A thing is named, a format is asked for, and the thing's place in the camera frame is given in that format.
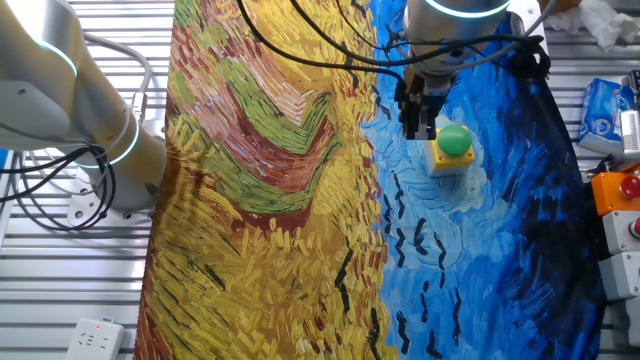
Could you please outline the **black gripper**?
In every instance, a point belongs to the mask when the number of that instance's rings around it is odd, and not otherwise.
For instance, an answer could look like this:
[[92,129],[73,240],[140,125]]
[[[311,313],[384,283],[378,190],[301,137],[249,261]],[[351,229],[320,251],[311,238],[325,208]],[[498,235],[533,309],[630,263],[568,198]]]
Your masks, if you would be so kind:
[[430,74],[407,66],[396,85],[394,100],[400,104],[399,121],[407,140],[433,141],[436,117],[453,86],[453,74]]

